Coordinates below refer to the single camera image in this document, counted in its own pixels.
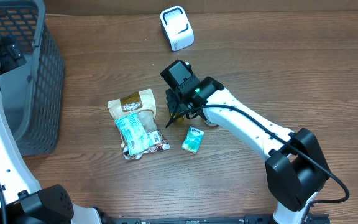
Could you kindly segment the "yellow oil bottle silver cap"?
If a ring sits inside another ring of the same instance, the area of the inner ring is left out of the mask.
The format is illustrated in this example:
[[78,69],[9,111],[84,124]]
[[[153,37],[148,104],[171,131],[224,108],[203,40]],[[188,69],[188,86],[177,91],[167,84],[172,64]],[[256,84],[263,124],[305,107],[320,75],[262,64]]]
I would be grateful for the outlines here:
[[184,116],[180,116],[179,113],[176,113],[173,115],[172,123],[179,124],[179,123],[184,122],[184,120],[185,120]]

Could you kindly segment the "clear brown snack bag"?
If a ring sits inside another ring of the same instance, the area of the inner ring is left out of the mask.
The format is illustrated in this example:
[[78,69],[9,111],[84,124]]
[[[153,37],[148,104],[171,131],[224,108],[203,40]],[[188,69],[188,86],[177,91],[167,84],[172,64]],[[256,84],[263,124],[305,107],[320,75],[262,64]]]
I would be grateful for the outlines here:
[[[156,104],[151,89],[137,91],[131,95],[111,100],[108,102],[108,109],[114,120],[114,124],[115,120],[119,118],[137,113],[147,134],[157,130],[157,125],[154,122],[156,117]],[[124,137],[121,133],[120,135],[122,142],[127,146]]]

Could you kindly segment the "small Kleenex tissue pack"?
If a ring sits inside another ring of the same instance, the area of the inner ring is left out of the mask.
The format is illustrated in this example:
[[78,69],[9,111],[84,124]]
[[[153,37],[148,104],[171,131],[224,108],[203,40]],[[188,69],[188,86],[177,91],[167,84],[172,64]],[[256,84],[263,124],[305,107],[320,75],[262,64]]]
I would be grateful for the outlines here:
[[204,131],[190,126],[181,148],[187,152],[196,154],[200,148],[203,136]]

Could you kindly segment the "green lid white jar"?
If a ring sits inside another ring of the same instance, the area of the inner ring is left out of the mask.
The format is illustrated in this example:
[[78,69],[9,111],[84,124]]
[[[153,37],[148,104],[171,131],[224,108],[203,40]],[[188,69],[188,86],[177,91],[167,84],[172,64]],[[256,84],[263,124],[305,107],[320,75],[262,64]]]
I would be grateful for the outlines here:
[[205,119],[204,122],[208,126],[219,126],[219,124],[215,123],[214,121],[211,121],[210,119]]

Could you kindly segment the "white red snack packet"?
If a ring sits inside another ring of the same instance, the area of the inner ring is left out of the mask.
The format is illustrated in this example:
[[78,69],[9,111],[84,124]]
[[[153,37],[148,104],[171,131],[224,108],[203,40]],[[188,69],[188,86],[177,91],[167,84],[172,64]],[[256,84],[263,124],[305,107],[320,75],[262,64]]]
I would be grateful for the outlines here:
[[166,138],[161,134],[160,130],[157,129],[156,131],[153,131],[151,133],[148,133],[151,140],[153,140],[153,144],[146,150],[139,152],[134,155],[129,154],[128,147],[122,143],[122,150],[123,150],[123,156],[127,160],[138,160],[140,159],[144,154],[150,154],[155,152],[161,152],[161,151],[167,151],[170,149],[170,144],[166,140]]

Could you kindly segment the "teal large tissue pack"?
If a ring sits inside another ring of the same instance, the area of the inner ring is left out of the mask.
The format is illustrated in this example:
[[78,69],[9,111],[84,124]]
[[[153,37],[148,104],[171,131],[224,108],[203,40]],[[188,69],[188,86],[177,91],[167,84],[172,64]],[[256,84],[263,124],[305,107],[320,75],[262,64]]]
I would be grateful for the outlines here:
[[152,145],[137,113],[119,118],[115,120],[115,124],[127,143],[130,156],[143,152]]

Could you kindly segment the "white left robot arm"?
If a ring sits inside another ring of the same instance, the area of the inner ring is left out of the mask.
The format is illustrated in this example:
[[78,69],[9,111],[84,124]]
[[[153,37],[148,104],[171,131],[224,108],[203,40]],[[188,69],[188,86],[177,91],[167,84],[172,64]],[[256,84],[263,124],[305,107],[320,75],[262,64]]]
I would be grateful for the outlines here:
[[41,188],[13,138],[1,91],[0,223],[101,223],[97,209],[75,205],[61,185]]

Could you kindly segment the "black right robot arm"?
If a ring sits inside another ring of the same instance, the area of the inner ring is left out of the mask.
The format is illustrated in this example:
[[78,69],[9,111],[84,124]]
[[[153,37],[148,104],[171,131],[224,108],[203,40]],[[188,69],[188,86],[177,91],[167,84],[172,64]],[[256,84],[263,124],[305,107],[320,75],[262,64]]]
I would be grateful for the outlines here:
[[329,223],[313,215],[313,199],[329,179],[329,166],[316,136],[306,128],[281,127],[238,101],[211,77],[199,80],[191,65],[176,60],[161,72],[174,102],[248,145],[265,164],[268,188],[278,204],[272,214],[245,215],[244,223]]

